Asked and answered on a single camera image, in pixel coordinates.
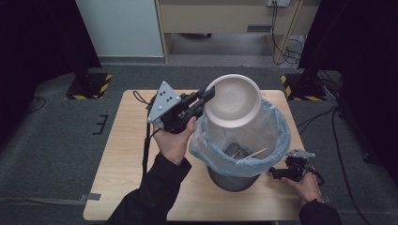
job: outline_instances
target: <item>black curtain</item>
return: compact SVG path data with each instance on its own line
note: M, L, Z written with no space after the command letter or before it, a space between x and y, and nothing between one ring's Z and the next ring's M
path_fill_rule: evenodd
M342 74L347 121L398 184L397 8L396 0L322 0L299 66L322 58L317 69Z
M0 0L0 144L38 84L86 68L100 61L75 1Z

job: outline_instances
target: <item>wooden stick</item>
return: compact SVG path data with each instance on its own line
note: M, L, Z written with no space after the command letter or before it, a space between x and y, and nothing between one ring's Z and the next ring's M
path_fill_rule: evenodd
M259 153L261 153L261 152L264 152L264 151L266 151L266 150L267 150L267 148L261 149L260 151L258 151L258 152L256 152L256 153L253 153L253 154L251 154L251 155L249 155L248 157L245 157L245 158L243 158L243 159L247 159L247 158L253 157L253 156L255 156L255 155L257 155L257 154L259 154Z
M242 148L239 148L239 149L234 153L234 155L231 156L231 158L234 158L240 151L242 151Z

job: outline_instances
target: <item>power strip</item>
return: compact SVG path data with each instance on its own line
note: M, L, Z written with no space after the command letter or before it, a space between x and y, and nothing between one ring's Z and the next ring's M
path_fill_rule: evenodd
M279 8L289 7L290 0L268 0L267 6L274 7L277 5Z

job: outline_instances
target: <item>gripper camera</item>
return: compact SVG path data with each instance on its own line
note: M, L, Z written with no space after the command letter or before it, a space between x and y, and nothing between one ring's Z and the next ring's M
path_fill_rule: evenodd
M214 86L206 89L203 87L188 95L178 95L167 82L162 82L158 93L149 103L147 123L158 123L160 128L174 134L184 131L193 116L199 118L203 115L205 103L215 96Z
M312 168L309 158L314 158L314 153L309 153L303 150L295 149L288 152L287 158L284 161L286 163L287 169L275 169L271 167L269 172L272 174L274 179L281 179L282 177L287 177L293 181L300 181L302 177L307 172L314 173L319 179L318 185L323 185L325 180L321 174Z

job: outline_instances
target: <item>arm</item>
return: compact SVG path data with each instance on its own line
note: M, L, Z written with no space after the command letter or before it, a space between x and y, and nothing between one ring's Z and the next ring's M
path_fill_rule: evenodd
M336 209L322 203L316 176L312 172L307 172L299 182L294 182L286 177L283 177L282 181L293 187L300 198L306 202L298 214L302 225L343 224Z
M126 195L106 224L165 224L191 164L185 159L188 139L194 130L193 117L185 131L171 134L160 130L154 138L161 150L140 188Z

